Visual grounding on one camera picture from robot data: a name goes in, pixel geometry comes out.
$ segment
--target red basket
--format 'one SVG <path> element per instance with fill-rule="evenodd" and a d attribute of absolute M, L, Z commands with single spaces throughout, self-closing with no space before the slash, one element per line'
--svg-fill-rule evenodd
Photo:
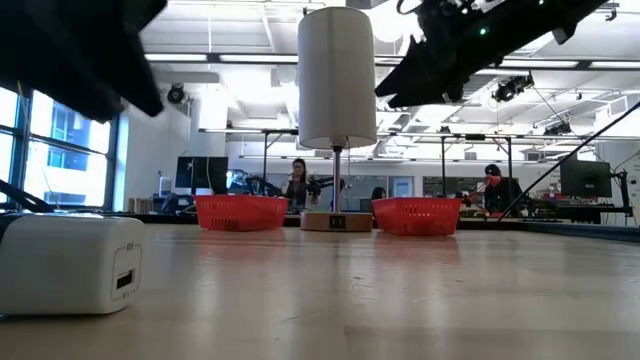
<path fill-rule="evenodd" d="M 277 229 L 284 223 L 287 199 L 250 195 L 196 196 L 200 227 L 220 231 Z"/>
<path fill-rule="evenodd" d="M 373 201 L 378 228 L 395 235 L 451 235 L 460 199 L 391 198 Z"/>

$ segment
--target usb port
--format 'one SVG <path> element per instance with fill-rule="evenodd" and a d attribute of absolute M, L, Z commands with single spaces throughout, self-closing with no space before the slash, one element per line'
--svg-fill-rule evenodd
<path fill-rule="evenodd" d="M 130 270 L 116 281 L 116 290 L 123 288 L 133 282 L 133 270 Z"/>

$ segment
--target window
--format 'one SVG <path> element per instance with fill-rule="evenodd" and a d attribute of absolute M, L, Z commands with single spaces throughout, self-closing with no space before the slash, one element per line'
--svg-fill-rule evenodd
<path fill-rule="evenodd" d="M 29 142 L 25 191 L 56 205 L 102 206 L 107 159 Z"/>
<path fill-rule="evenodd" d="M 111 124 L 89 120 L 50 97 L 35 91 L 31 133 L 106 154 Z"/>
<path fill-rule="evenodd" d="M 13 148 L 13 137 L 0 134 L 0 179 L 9 182 L 11 173 L 11 158 Z M 0 203 L 7 201 L 7 196 L 0 194 Z"/>
<path fill-rule="evenodd" d="M 24 190 L 58 206 L 104 206 L 111 124 L 34 91 L 29 130 Z"/>
<path fill-rule="evenodd" d="M 16 110 L 18 94 L 0 88 L 0 125 L 14 127 L 16 125 Z"/>

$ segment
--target wooden base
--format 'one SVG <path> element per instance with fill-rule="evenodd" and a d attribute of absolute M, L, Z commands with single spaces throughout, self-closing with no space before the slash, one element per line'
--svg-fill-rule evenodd
<path fill-rule="evenodd" d="M 373 217 L 368 213 L 302 213 L 300 228 L 307 231 L 369 232 Z"/>

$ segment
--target table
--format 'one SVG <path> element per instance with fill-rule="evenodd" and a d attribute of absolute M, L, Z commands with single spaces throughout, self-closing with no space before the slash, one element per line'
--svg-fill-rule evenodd
<path fill-rule="evenodd" d="M 0 319 L 0 358 L 611 360 L 640 349 L 633 244 L 147 227 L 137 303 Z"/>

